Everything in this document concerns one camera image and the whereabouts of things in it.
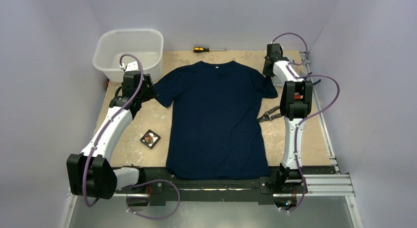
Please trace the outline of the navy blue t-shirt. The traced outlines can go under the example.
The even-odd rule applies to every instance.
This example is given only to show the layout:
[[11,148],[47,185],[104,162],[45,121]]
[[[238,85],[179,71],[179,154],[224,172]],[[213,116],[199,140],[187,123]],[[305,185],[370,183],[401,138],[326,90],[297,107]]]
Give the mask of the navy blue t-shirt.
[[271,79],[230,61],[199,61],[166,74],[157,101],[172,109],[166,168],[192,180],[269,175],[257,117],[264,98],[278,96]]

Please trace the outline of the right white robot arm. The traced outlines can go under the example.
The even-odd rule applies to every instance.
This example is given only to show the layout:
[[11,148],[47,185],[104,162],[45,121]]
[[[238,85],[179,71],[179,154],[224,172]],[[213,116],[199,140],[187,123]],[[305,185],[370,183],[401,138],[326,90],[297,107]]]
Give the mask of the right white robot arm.
[[296,73],[278,43],[267,45],[263,74],[283,83],[279,110],[284,117],[285,145],[275,184],[288,192],[303,182],[300,147],[304,121],[311,113],[313,83]]

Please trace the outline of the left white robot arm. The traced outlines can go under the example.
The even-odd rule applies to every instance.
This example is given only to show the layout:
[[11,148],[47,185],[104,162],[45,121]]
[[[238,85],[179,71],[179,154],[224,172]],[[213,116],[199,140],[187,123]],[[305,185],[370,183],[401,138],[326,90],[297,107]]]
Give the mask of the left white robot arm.
[[71,194],[108,200],[125,187],[134,193],[145,190],[147,180],[140,176],[139,167],[113,168],[110,159],[142,103],[156,96],[150,74],[138,70],[124,73],[99,130],[79,154],[70,154],[66,160]]

